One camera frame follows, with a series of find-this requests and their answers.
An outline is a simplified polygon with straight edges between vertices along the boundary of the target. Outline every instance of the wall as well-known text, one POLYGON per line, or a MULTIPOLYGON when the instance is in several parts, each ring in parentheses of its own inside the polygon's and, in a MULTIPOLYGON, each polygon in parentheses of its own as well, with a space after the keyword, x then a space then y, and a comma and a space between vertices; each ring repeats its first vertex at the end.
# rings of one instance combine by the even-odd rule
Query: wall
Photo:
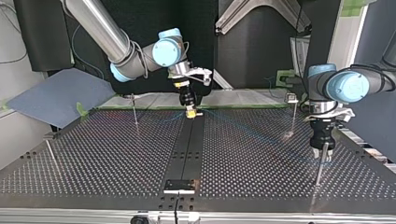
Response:
MULTIPOLYGON (((376 63, 396 30, 396 1, 377 0, 367 11, 355 63, 376 63)), ((348 123, 354 133, 396 161, 396 91, 370 95, 352 104, 356 118, 348 123)))
MULTIPOLYGON (((13 6, 12 0, 3 1, 13 6)), ((16 16, 8 9, 2 9, 19 28, 16 16)), ((0 10, 0 102, 5 102, 44 80, 45 74, 31 71, 28 57, 17 63, 1 63, 18 59, 24 52, 21 34, 0 10)), ((0 109, 0 169, 37 146, 48 132, 50 126, 43 122, 12 110, 0 109)))

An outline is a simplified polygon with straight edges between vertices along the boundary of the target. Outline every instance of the gray panel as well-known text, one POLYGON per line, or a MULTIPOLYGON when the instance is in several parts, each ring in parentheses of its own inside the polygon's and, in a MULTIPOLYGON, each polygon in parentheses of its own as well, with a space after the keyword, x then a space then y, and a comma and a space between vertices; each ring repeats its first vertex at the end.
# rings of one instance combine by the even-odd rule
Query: gray panel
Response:
MULTIPOLYGON (((377 63, 396 30, 396 1, 378 0, 369 6, 355 63, 377 63)), ((350 105, 356 114, 346 126, 396 161, 396 92, 381 92, 350 105)))
POLYGON ((108 82, 72 68, 47 78, 7 105, 23 115, 64 128, 80 117, 77 103, 88 111, 114 94, 108 82))

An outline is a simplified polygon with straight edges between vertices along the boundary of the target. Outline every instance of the black cable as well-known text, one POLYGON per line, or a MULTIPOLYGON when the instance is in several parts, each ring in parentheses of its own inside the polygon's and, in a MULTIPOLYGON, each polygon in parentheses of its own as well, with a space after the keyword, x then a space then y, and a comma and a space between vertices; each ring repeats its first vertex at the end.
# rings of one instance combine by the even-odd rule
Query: black cable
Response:
POLYGON ((22 61, 24 58, 26 58, 26 56, 27 56, 27 50, 25 51, 25 53, 23 54, 23 56, 21 56, 19 59, 15 59, 15 60, 12 60, 12 61, 0 62, 0 64, 5 64, 5 63, 17 63, 17 62, 22 61))
POLYGON ((284 95, 284 96, 275 96, 273 93, 272 93, 272 82, 271 82, 271 80, 273 79, 273 78, 275 78, 275 77, 265 77, 264 79, 265 80, 267 80, 269 83, 270 83, 270 89, 268 90, 269 92, 270 92, 270 95, 273 97, 273 98, 276 98, 276 99, 285 99, 285 96, 286 96, 286 94, 284 95))
POLYGON ((306 94, 309 94, 308 88, 305 86, 305 83, 304 83, 303 75, 301 74, 300 64, 299 64, 299 60, 298 60, 298 48, 297 48, 298 23, 300 22, 302 14, 303 14, 303 3, 301 3, 300 10, 299 10, 298 16, 297 16, 296 26, 295 26, 296 35, 294 36, 294 51, 295 51, 295 57, 296 57, 296 61, 297 61, 297 69, 298 69, 300 79, 303 82, 303 86, 304 86, 304 90, 305 90, 306 94))
POLYGON ((390 82, 390 84, 392 85, 391 91, 396 90, 396 83, 393 81, 393 79, 390 76, 388 76, 387 74, 384 73, 384 71, 387 71, 387 70, 382 70, 381 68, 377 69, 377 68, 372 67, 371 65, 365 65, 365 64, 352 64, 352 65, 350 65, 350 68, 361 68, 361 69, 366 69, 366 70, 378 73, 381 77, 385 77, 390 82))

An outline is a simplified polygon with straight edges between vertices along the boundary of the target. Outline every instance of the cable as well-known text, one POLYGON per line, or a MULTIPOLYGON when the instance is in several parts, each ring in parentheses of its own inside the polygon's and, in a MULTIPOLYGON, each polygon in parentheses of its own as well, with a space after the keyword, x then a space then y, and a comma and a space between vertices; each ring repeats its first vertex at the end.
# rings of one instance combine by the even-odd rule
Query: cable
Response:
POLYGON ((365 64, 352 64, 352 65, 350 65, 350 68, 361 68, 361 69, 366 69, 366 70, 378 73, 381 77, 385 77, 390 82, 390 84, 392 85, 392 91, 396 90, 396 83, 393 81, 392 78, 390 78, 390 76, 388 76, 387 74, 384 73, 384 71, 389 72, 392 70, 388 71, 388 70, 382 70, 381 68, 377 69, 377 68, 372 67, 371 65, 365 65, 365 64))
POLYGON ((84 61, 81 57, 78 56, 78 54, 76 52, 75 38, 76 38, 76 34, 77 34, 77 32, 78 32, 80 27, 81 27, 81 24, 76 28, 76 30, 74 31, 73 36, 72 36, 72 50, 73 50, 73 53, 80 61, 82 61, 83 63, 87 64, 89 67, 91 67, 94 70, 96 70, 97 72, 99 72, 100 75, 102 76, 102 79, 105 80, 105 74, 102 72, 102 70, 100 70, 98 67, 96 67, 96 66, 94 66, 94 65, 92 65, 90 63, 87 63, 86 61, 84 61))
POLYGON ((11 25, 15 28, 15 30, 18 31, 18 33, 21 33, 21 30, 18 29, 18 27, 14 24, 14 22, 12 22, 11 18, 7 15, 7 13, 1 7, 6 7, 9 10, 11 10, 15 15, 17 15, 17 11, 15 10, 15 8, 13 8, 12 6, 10 6, 7 3, 0 2, 0 9, 2 10, 3 14, 6 16, 9 23, 11 23, 11 25))
POLYGON ((142 48, 140 47, 140 45, 137 42, 134 42, 133 40, 130 40, 132 46, 134 46, 131 55, 134 55, 134 51, 136 50, 137 53, 140 56, 140 62, 143 65, 143 68, 145 69, 145 75, 144 78, 148 78, 149 77, 149 66, 148 63, 146 62, 146 57, 148 57, 148 55, 142 50, 142 48))
POLYGON ((297 16, 296 26, 295 26, 296 35, 294 37, 294 51, 295 51, 295 57, 296 57, 296 61, 297 61, 297 69, 298 69, 298 73, 300 75, 300 79, 303 82, 303 86, 304 86, 304 90, 305 90, 306 94, 309 94, 308 88, 305 86, 303 75, 301 74, 300 63, 298 60, 298 50, 297 50, 298 23, 300 22, 302 14, 303 14, 303 3, 301 3, 300 10, 299 10, 298 16, 297 16))
POLYGON ((183 58, 187 55, 187 52, 188 52, 189 49, 190 49, 190 42, 189 42, 189 41, 186 41, 186 42, 184 42, 183 44, 187 44, 187 47, 185 47, 184 53, 183 53, 183 55, 181 55, 181 58, 180 58, 180 59, 183 59, 183 58))
MULTIPOLYGON (((18 27, 12 22, 12 20, 9 18, 9 16, 7 15, 7 13, 1 8, 1 7, 7 7, 9 10, 11 10, 15 15, 17 15, 17 11, 15 10, 15 8, 13 8, 12 6, 10 6, 7 3, 4 2, 0 2, 0 9, 3 12, 3 14, 6 16, 7 20, 11 23, 11 25, 14 27, 14 29, 18 32, 21 33, 21 31, 18 29, 18 27)), ((15 60, 11 60, 11 61, 5 61, 5 62, 0 62, 0 64, 6 64, 6 63, 17 63, 22 61, 25 57, 27 56, 27 49, 25 48, 25 52, 23 53, 23 55, 15 60)))
POLYGON ((265 77, 265 78, 264 78, 265 80, 268 81, 268 83, 270 83, 270 89, 268 90, 268 91, 270 92, 270 95, 271 95, 273 98, 276 98, 276 99, 285 99, 285 96, 281 97, 281 96, 275 96, 275 95, 273 95, 273 93, 272 93, 272 82, 271 82, 271 80, 272 80, 273 78, 275 78, 275 77, 265 77))

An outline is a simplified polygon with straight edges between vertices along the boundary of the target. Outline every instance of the metal clamp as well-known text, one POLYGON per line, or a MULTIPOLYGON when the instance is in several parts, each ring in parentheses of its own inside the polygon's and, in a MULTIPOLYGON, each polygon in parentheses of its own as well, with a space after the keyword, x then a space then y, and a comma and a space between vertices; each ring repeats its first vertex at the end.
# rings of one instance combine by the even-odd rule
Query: metal clamp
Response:
POLYGON ((216 33, 226 35, 238 22, 242 20, 251 10, 256 7, 272 7, 280 13, 297 31, 302 32, 311 20, 301 12, 298 14, 300 4, 297 0, 234 0, 224 14, 216 22, 216 33))

